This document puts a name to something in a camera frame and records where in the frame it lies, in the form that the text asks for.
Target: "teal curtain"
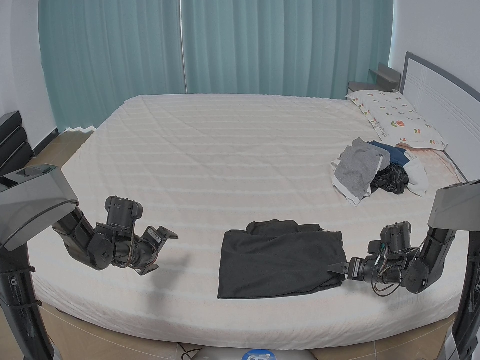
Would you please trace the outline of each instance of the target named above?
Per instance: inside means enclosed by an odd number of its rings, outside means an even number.
[[[181,0],[189,93],[342,98],[388,63],[393,0]]]
[[[136,95],[186,93],[179,0],[39,0],[58,129],[99,126]]]

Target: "mattress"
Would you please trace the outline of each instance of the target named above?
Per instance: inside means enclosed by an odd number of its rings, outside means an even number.
[[[347,258],[367,255],[387,224],[407,220],[412,246],[427,231],[435,190],[459,181],[442,153],[416,150],[425,197],[378,190],[354,207],[332,186],[330,162],[357,137],[377,139],[346,100],[268,95],[137,96],[120,106],[64,165],[90,223],[105,198],[143,205],[135,231],[178,234],[145,276],[71,259],[48,228],[29,242],[37,296],[80,319],[142,338],[210,346],[306,349],[398,334],[457,310],[468,234],[459,232],[441,279],[414,295],[375,296],[345,281],[310,295],[217,299],[225,231],[251,221],[293,219],[341,231]]]

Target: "blue logo sticker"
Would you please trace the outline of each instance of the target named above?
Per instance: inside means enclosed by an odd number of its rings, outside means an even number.
[[[277,360],[275,355],[266,349],[250,349],[241,360]]]

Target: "wooden floor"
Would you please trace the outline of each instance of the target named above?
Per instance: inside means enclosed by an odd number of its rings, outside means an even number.
[[[85,142],[90,133],[65,132],[52,141],[28,165],[49,163],[63,166]],[[183,348],[198,345],[147,340],[100,328],[61,313],[47,305],[41,307],[45,327],[59,348],[63,360],[181,360]],[[454,316],[436,323],[374,342],[333,348],[312,349],[319,360],[414,360],[436,358]],[[3,313],[0,313],[0,358],[22,360]]]

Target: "black garment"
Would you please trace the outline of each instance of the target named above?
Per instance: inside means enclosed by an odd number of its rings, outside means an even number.
[[[225,232],[218,272],[219,299],[250,299],[313,293],[345,280],[327,272],[347,261],[342,233],[293,220],[251,222]]]
[[[377,188],[393,192],[395,195],[402,194],[405,187],[409,183],[409,176],[405,169],[396,163],[391,163],[387,168],[378,171],[375,178],[370,183],[371,192],[375,192]]]

